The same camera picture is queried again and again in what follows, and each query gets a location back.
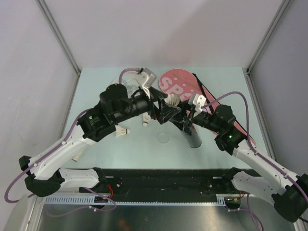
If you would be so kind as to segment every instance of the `light blue tabletop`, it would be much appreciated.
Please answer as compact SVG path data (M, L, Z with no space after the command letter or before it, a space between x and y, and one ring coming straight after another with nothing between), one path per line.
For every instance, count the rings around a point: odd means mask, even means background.
M240 67L148 67L158 77L167 70L183 68L196 73L208 90L216 97L240 91L248 100L251 135L259 149L266 153L257 117L252 105L246 81ZM105 91L120 74L123 68L85 68L81 72L73 104L69 113L65 132L76 116L84 109L95 106L99 95ZM245 107L242 98L231 95L220 103L230 105L237 120L246 127ZM130 134L115 137L110 134L99 143L89 147L79 161L69 160L64 167L69 168L127 168L127 169L214 169L250 168L241 160L222 152L215 144L215 135L197 126L202 139L200 148L190 148L181 132L171 123L160 125L152 120L147 127L142 126L140 116L121 123L130 129ZM160 143L158 134L166 132L168 143Z

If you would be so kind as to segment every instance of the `black strap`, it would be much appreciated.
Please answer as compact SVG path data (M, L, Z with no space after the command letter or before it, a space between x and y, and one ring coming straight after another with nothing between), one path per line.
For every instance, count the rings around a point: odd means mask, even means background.
M209 104L209 103L210 103L210 100L207 98L206 93L205 93L205 91L204 91L204 89L203 89L203 83L200 81L200 79L197 77L197 75L196 75L195 73L192 73L192 74L193 74L193 76L195 76L195 78L196 78L196 80L197 80L197 82L198 82L199 88L200 88L200 90L201 90L203 96L206 98L206 103ZM214 108L213 108L213 106L209 106L209 108L210 108L211 113L214 114Z

